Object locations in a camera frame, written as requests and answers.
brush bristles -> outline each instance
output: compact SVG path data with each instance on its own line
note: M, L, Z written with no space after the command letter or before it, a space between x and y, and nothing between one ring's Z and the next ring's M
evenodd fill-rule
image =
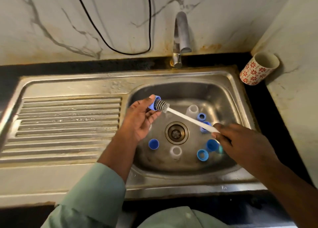
M154 102L154 108L163 113L167 112L167 109L169 106L170 106L169 103L166 103L165 101L162 101L162 100L155 100Z

green shirt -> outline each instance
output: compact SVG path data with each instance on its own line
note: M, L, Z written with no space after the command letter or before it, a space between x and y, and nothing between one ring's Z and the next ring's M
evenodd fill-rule
M96 163L67 193L46 219L43 228L114 228L125 198L125 183L115 171ZM226 228L218 219L188 206L162 210L139 228Z

person's left hand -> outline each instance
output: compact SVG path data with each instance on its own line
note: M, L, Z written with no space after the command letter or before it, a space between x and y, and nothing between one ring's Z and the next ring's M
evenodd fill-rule
M151 95L143 100L135 101L127 110L121 129L133 131L138 142L147 136L150 125L161 114L159 111L148 108L155 98L155 95Z

black electrical cable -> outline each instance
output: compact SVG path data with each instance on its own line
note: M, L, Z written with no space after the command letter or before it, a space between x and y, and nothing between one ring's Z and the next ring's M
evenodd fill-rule
M109 44L107 44L107 42L105 41L105 39L103 38L103 36L101 35L101 33L99 32L99 30L97 29L97 27L95 26L92 18L90 17L84 3L82 0L79 0L89 21L91 22L91 24L93 25L94 29L97 31L97 33L99 34L99 36L101 37L101 39L104 41L105 45L107 45L109 47L109 49L117 52L117 53L120 53L120 54L123 54L123 55L130 55L130 56L135 56L135 55L140 55L140 54L144 54L144 53L147 53L150 49L151 49L151 0L148 0L148 4L149 4L149 48L143 52L139 52L139 53L125 53L125 52L121 52L121 51L118 51L118 50L115 50L114 48L110 47Z

marble wall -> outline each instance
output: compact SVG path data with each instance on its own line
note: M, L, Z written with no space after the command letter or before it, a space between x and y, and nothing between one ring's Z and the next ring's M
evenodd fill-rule
M191 54L246 52L287 0L152 0L153 47L142 57L171 55L177 12L188 15ZM148 47L147 0L83 0L117 50ZM78 0L0 0L0 65L129 58L110 50Z
M280 58L281 65L268 77L267 87L316 187L317 9L318 0L289 0L252 51L268 50Z

